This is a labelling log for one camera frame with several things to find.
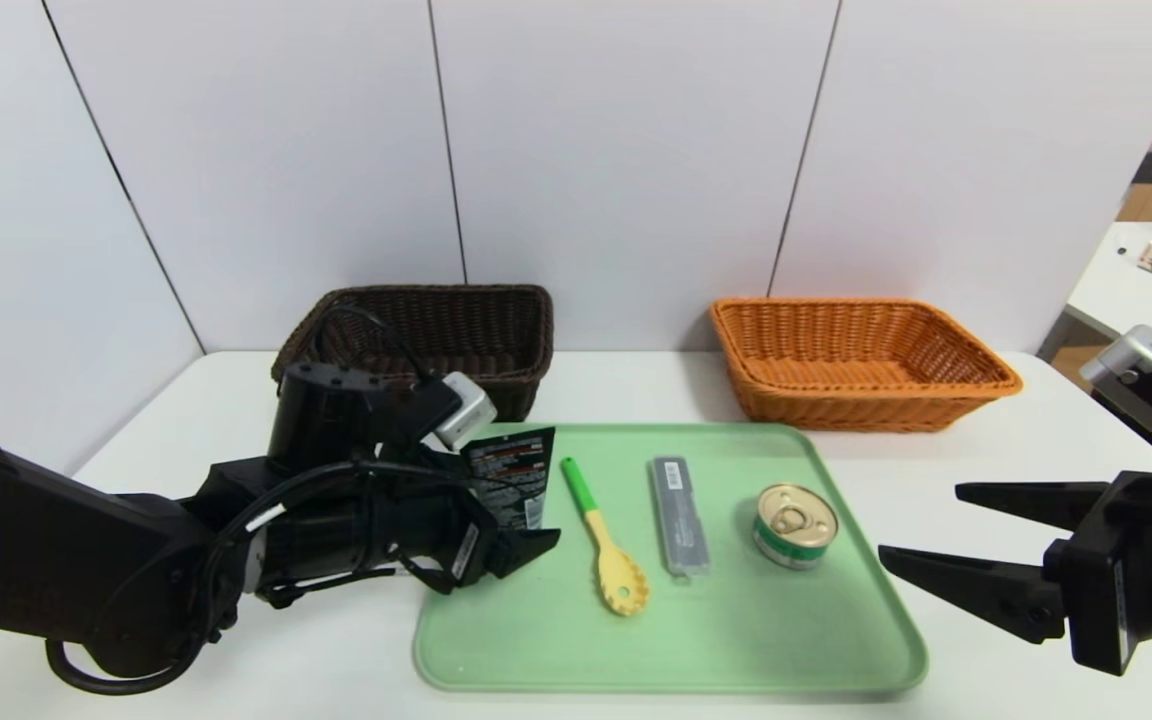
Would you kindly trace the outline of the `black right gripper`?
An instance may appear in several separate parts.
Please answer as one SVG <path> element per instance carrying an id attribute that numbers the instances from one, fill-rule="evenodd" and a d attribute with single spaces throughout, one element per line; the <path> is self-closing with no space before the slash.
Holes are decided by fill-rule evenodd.
<path id="1" fill-rule="evenodd" d="M 1112 484 L 960 483 L 955 497 L 1075 530 L 1061 552 L 1061 589 L 1039 566 L 887 544 L 878 547 L 882 568 L 1032 644 L 1064 638 L 1068 615 L 1074 660 L 1124 675 L 1139 644 L 1152 641 L 1152 473 L 1124 471 Z"/>

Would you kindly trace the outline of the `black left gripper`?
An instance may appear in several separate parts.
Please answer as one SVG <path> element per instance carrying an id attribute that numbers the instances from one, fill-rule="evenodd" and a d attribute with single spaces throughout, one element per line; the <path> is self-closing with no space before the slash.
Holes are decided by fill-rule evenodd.
<path id="1" fill-rule="evenodd" d="M 414 568 L 440 594 L 480 577 L 497 525 L 477 501 L 467 460 L 420 448 L 415 460 L 366 462 L 366 478 L 367 577 Z M 506 578 L 556 547 L 561 533 L 498 530 L 486 570 Z"/>

